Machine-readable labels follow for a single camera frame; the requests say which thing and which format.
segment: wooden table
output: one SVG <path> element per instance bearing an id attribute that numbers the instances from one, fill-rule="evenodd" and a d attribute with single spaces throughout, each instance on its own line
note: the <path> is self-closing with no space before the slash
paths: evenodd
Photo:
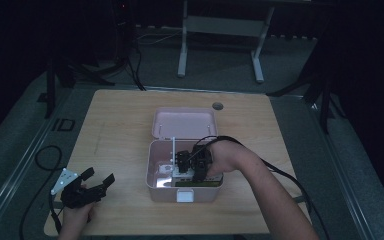
<path id="1" fill-rule="evenodd" d="M 219 135 L 232 136 L 260 157 L 295 175 L 270 100 L 259 94 L 98 90 L 71 155 L 68 169 L 95 175 L 89 187 L 111 173 L 115 182 L 95 207 L 85 235 L 168 235 L 268 233 L 248 182 L 238 171 L 227 173 L 211 203 L 153 202 L 146 185 L 149 145 L 158 107 L 204 107 L 216 111 Z M 288 179 L 277 176 L 287 191 L 300 196 Z M 307 214 L 305 204 L 300 204 Z M 53 221 L 44 227 L 57 235 Z"/>

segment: pink lid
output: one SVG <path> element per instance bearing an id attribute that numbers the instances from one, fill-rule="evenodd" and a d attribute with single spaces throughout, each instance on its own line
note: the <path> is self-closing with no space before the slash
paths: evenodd
<path id="1" fill-rule="evenodd" d="M 152 136 L 158 139 L 201 139 L 217 136 L 211 108 L 161 107 L 154 115 Z"/>

